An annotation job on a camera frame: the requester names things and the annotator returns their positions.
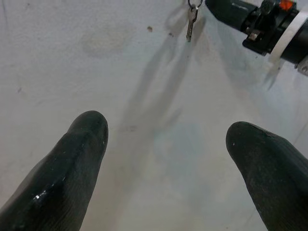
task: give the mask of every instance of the metal key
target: metal key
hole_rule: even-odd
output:
[[[197,16],[198,16],[198,7],[195,4],[192,4],[188,10],[189,23],[188,23],[188,30],[187,30],[187,35],[186,35],[186,39],[188,42],[192,40],[193,24],[196,22]]]

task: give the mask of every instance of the white wall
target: white wall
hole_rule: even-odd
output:
[[[249,121],[305,154],[308,79],[291,64],[270,71],[205,6],[187,43],[185,0],[1,3],[0,205],[97,110],[110,140],[83,231],[266,230],[225,135]]]

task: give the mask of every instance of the black rubber finger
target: black rubber finger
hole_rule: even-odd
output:
[[[269,231],[308,230],[308,160],[286,139],[238,122],[227,149]]]
[[[80,115],[0,211],[1,231],[78,231],[108,140],[104,116]]]

